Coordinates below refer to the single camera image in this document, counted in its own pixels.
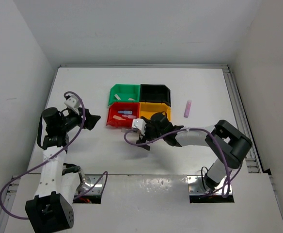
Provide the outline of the orange correction tape dispenser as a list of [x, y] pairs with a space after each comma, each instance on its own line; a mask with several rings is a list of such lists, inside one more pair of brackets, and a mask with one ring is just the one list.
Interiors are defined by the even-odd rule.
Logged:
[[116, 120], [124, 120], [122, 117], [116, 116], [116, 115], [114, 115], [113, 118], [116, 119]]

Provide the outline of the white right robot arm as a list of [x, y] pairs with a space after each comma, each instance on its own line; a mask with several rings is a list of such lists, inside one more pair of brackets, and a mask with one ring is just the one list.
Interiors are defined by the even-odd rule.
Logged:
[[146, 142], [156, 139], [163, 139], [172, 147], [209, 147], [217, 160], [201, 178], [205, 191], [214, 191], [227, 174], [239, 169], [252, 148], [252, 141], [226, 120], [209, 127], [186, 128], [173, 125], [164, 113], [158, 112], [150, 119], [142, 116], [133, 120], [132, 128], [139, 131], [136, 143], [146, 150], [150, 150]]

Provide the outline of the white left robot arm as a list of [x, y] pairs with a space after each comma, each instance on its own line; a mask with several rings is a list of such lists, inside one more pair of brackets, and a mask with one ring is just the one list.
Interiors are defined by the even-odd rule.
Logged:
[[66, 111], [68, 114], [64, 115], [57, 108], [50, 107], [41, 113], [47, 132], [41, 146], [44, 165], [34, 197], [25, 206], [36, 233], [54, 233], [73, 227], [73, 198], [83, 180], [79, 166], [64, 163], [68, 132], [76, 126], [92, 130], [101, 118], [90, 114], [88, 109], [78, 108], [75, 112], [67, 108]]

